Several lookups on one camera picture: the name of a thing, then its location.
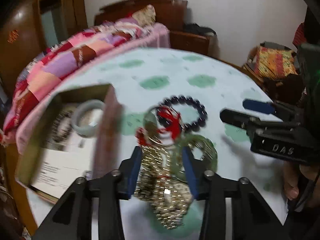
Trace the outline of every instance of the black cable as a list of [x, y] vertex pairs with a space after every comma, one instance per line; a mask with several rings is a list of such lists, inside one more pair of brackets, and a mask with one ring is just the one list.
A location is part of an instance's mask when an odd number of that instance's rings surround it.
[[311, 194], [313, 193], [313, 190], [314, 190], [315, 187], [316, 187], [316, 183], [317, 183], [317, 181], [318, 181], [318, 179], [319, 179], [319, 176], [320, 176], [320, 168], [319, 168], [318, 174], [317, 174], [315, 180], [313, 181], [312, 186], [309, 188], [309, 190], [308, 190], [305, 198], [304, 198], [302, 201], [298, 201], [297, 205], [296, 205], [295, 207], [293, 207], [293, 208], [291, 209], [291, 211], [294, 211], [295, 209], [297, 209], [298, 207], [300, 207], [305, 201], [308, 200], [308, 198], [311, 197]]

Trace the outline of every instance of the nightstand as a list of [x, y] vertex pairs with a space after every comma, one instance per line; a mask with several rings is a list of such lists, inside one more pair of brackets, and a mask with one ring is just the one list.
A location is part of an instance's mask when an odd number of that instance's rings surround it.
[[200, 36], [185, 32], [170, 32], [172, 49], [181, 49], [208, 55], [210, 36]]

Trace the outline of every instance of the cardboard box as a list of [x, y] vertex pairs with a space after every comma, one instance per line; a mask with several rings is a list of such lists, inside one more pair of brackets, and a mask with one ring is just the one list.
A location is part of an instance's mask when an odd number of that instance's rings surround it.
[[57, 198], [31, 186], [42, 161], [42, 147], [48, 133], [51, 131], [53, 121], [61, 111], [63, 105], [68, 103], [83, 103], [90, 99], [104, 101], [105, 109], [97, 133], [94, 150], [92, 178], [99, 178], [114, 168], [119, 143], [119, 123], [122, 107], [116, 99], [115, 89], [111, 84], [83, 87], [58, 93], [49, 103], [47, 109], [33, 130], [23, 155], [19, 158], [16, 169], [16, 180], [22, 186], [31, 188], [45, 200], [56, 203]]

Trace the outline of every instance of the table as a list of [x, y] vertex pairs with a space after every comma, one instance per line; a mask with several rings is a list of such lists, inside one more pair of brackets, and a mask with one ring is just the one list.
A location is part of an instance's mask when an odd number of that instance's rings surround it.
[[[143, 113], [171, 95], [197, 98], [208, 113], [205, 128], [199, 134], [209, 138], [218, 152], [217, 173], [238, 180], [247, 177], [255, 185], [278, 219], [284, 223], [287, 208], [282, 196], [282, 162], [253, 154], [245, 131], [223, 124], [219, 113], [231, 108], [262, 119], [277, 120], [271, 115], [244, 110], [242, 101], [252, 98], [270, 100], [246, 75], [230, 65], [196, 53], [173, 49], [136, 49], [93, 66], [76, 77], [66, 80], [55, 92], [90, 84], [112, 83], [118, 101], [124, 106], [118, 166], [129, 158], [137, 145], [134, 133], [142, 124]], [[184, 122], [196, 119], [197, 112], [188, 106], [177, 106]], [[52, 205], [28, 190], [28, 199], [39, 225]], [[132, 198], [121, 201], [121, 214], [126, 239], [198, 239], [202, 223], [203, 202], [194, 201], [185, 216], [184, 225], [174, 230], [163, 228], [152, 213], [150, 205]], [[227, 228], [230, 216], [227, 216]], [[97, 220], [92, 221], [92, 239], [98, 239]]]

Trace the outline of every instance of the wooden headboard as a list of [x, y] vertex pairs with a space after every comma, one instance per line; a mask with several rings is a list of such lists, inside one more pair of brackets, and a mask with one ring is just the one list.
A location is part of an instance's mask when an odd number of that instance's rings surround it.
[[164, 24], [169, 30], [181, 31], [187, 3], [186, 0], [122, 0], [100, 8], [102, 13], [96, 15], [94, 25], [100, 25], [105, 20], [114, 22], [152, 4], [156, 10], [156, 22]]

